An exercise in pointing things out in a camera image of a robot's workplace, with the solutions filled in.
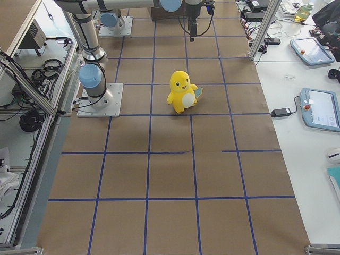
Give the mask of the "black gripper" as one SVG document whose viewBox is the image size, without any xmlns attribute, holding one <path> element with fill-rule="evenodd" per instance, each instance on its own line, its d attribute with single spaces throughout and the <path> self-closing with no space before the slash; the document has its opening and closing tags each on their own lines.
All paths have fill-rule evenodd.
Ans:
<svg viewBox="0 0 340 255">
<path fill-rule="evenodd" d="M 197 18 L 201 14 L 201 8 L 206 7 L 209 15 L 214 14 L 214 3 L 213 0 L 187 0 L 185 1 L 185 15 L 188 19 L 190 42 L 195 41 L 197 36 Z"/>
</svg>

